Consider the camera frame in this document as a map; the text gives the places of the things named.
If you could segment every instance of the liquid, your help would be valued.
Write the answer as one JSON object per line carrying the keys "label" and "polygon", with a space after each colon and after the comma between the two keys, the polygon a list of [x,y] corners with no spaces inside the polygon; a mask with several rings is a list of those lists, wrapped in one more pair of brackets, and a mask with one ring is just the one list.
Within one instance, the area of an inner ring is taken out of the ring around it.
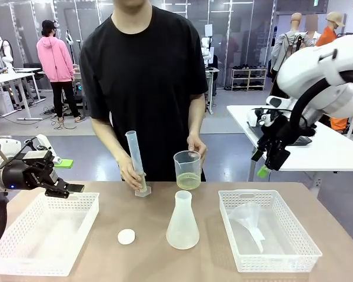
{"label": "liquid", "polygon": [[184,190],[193,190],[200,186],[201,176],[192,172],[182,173],[176,178],[176,184]]}

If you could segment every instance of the black cap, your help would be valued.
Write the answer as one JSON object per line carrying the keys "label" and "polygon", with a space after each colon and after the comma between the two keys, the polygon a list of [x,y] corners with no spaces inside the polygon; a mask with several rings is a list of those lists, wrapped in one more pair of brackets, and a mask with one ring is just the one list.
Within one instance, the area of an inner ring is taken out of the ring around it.
{"label": "black cap", "polygon": [[42,35],[43,36],[48,36],[49,33],[53,30],[56,29],[54,22],[50,21],[49,19],[46,19],[42,22]]}

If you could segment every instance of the floor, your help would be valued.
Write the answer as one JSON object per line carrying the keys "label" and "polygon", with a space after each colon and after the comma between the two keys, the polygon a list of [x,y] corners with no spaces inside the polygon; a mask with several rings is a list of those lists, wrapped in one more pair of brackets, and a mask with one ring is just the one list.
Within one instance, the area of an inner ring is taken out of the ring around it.
{"label": "floor", "polygon": [[[209,149],[204,164],[207,181],[246,181],[252,144],[244,134],[203,134],[201,138]],[[50,136],[49,140],[59,156],[75,161],[73,168],[57,170],[64,180],[120,180],[116,161],[95,136]],[[255,177],[255,181],[268,178]],[[312,183],[303,172],[272,172],[269,181],[301,182],[307,187]],[[319,200],[353,238],[353,173],[327,173]]]}
{"label": "floor", "polygon": [[[269,95],[269,91],[225,91],[217,90],[217,95],[213,102],[213,115],[208,112],[202,124],[201,133],[243,133],[237,123],[233,120],[226,109],[228,105],[261,105],[264,104],[265,98]],[[25,110],[13,113],[6,118],[0,118],[0,135],[12,136],[34,136],[39,132],[47,136],[86,136],[94,135],[91,128],[89,118],[85,122],[79,124],[74,123],[71,116],[65,118],[65,127],[61,130],[54,129],[56,125],[52,122],[53,115],[43,115],[45,109],[53,105],[52,92],[42,92],[47,99],[30,108],[33,118],[43,118],[37,122],[33,120],[23,121],[17,118],[25,118]]]}

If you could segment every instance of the man's right hand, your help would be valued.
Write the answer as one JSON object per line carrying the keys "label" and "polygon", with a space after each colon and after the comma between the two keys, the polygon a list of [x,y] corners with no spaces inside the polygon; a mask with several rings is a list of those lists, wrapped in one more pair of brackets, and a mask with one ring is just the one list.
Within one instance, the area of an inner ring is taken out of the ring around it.
{"label": "man's right hand", "polygon": [[141,177],[136,174],[132,159],[127,154],[116,160],[119,164],[120,175],[134,190],[141,189]]}

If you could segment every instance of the basket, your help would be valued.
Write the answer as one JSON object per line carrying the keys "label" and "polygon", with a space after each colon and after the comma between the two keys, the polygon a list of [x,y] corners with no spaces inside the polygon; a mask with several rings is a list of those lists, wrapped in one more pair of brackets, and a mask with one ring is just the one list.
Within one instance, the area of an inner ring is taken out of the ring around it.
{"label": "basket", "polygon": [[[277,191],[219,191],[219,209],[224,220],[239,272],[309,273],[322,256]],[[250,232],[230,212],[245,203],[260,205],[258,228],[265,237],[260,253]]]}
{"label": "basket", "polygon": [[98,196],[39,194],[0,240],[0,274],[68,276],[98,214]]}

